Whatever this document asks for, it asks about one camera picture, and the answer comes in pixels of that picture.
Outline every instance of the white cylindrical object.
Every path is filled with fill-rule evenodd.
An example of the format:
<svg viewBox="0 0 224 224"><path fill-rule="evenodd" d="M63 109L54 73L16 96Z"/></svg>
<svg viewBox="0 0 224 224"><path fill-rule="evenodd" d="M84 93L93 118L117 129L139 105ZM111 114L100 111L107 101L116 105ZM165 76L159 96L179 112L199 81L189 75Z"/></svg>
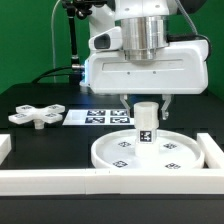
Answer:
<svg viewBox="0 0 224 224"><path fill-rule="evenodd" d="M153 130L159 127L158 103L141 102L134 105L135 128L138 130Z"/></svg>
<svg viewBox="0 0 224 224"><path fill-rule="evenodd" d="M34 127L36 130L41 130L44 129L44 121L40 120L40 119L35 119L33 120L34 122Z"/></svg>
<svg viewBox="0 0 224 224"><path fill-rule="evenodd" d="M137 136L135 155L156 161L159 155L159 143L156 141L156 129L159 127L159 105L154 102L141 102L134 105L135 128Z"/></svg>

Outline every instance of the white block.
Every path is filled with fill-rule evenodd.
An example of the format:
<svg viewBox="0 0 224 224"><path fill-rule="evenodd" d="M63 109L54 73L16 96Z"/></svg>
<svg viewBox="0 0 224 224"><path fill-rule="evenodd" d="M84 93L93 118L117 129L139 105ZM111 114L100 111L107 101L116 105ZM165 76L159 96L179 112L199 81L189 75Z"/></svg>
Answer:
<svg viewBox="0 0 224 224"><path fill-rule="evenodd" d="M0 164L11 151L10 135L0 135Z"/></svg>
<svg viewBox="0 0 224 224"><path fill-rule="evenodd" d="M224 171L123 171L121 194L224 194Z"/></svg>
<svg viewBox="0 0 224 224"><path fill-rule="evenodd" d="M0 195L85 194L85 170L0 171Z"/></svg>
<svg viewBox="0 0 224 224"><path fill-rule="evenodd" d="M197 142L205 154L205 162L209 168L224 169L224 153L207 133L197 135Z"/></svg>
<svg viewBox="0 0 224 224"><path fill-rule="evenodd" d="M86 194L120 194L120 175L109 169L87 169Z"/></svg>

